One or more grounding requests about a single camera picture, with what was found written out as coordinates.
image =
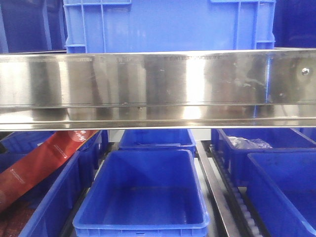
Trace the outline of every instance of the red packaging bag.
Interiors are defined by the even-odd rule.
[[[64,164],[98,130],[57,131],[0,174],[0,212]]]

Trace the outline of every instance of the stainless steel shelf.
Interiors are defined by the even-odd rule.
[[[316,126],[316,50],[0,56],[0,130]]]

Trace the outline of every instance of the clear plastic bag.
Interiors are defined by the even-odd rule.
[[[264,140],[257,139],[246,139],[243,137],[233,137],[229,136],[228,139],[233,144],[233,146],[237,149],[259,149],[259,148],[272,148],[272,146],[265,142]]]

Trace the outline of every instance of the screw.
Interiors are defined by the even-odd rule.
[[[302,75],[303,76],[307,76],[310,72],[311,72],[311,70],[309,68],[303,68],[302,69]]]

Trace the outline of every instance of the blue plastic crate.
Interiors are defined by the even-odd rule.
[[[109,135],[107,130],[102,130],[102,148],[101,151],[105,153],[109,145]]]
[[[29,153],[46,141],[55,131],[12,132],[0,142],[10,153]]]
[[[272,237],[316,236],[316,152],[249,154],[247,195]]]
[[[246,139],[260,138],[269,143],[272,148],[237,149],[228,136]],[[245,162],[248,153],[284,152],[284,151],[316,151],[316,142],[292,128],[226,128],[213,129],[212,142],[215,153],[229,169],[231,179],[236,186],[246,186],[249,168]]]
[[[300,128],[300,132],[305,136],[311,138],[313,141],[316,141],[316,128],[315,127],[303,127]]]
[[[80,152],[65,165],[19,237],[58,237],[84,187],[79,173]]]
[[[78,237],[203,237],[208,223],[185,150],[110,153],[73,221]]]
[[[79,173],[82,186],[88,188],[94,180],[95,170],[99,168],[99,159],[104,155],[102,131],[99,131],[80,147]]]
[[[34,214],[19,237],[58,237],[81,191],[94,180],[94,165],[103,152],[102,133],[94,135],[68,161],[25,195]],[[23,154],[0,154],[0,172],[22,158]]]
[[[178,150],[191,151],[196,142],[190,129],[135,129],[126,130],[118,145],[120,150]]]
[[[69,53],[269,49],[276,0],[64,0]]]
[[[316,47],[314,0],[277,0],[273,32],[278,47]]]
[[[23,154],[0,154],[0,172],[3,172]],[[29,190],[19,198],[36,209],[19,237],[50,236],[58,237],[82,186],[79,176],[79,152],[67,164]]]
[[[62,0],[0,0],[0,53],[65,48]]]

